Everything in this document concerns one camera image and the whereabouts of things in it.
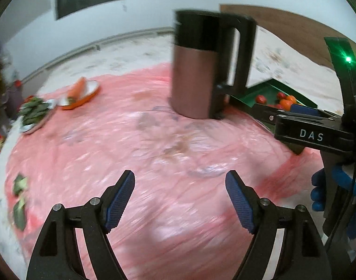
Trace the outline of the blue gloved right hand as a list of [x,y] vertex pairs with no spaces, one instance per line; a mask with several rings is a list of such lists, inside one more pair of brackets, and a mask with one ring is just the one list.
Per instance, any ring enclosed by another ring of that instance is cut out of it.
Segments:
[[312,210],[324,213],[326,236],[345,233],[356,244],[356,169],[335,165],[312,175]]

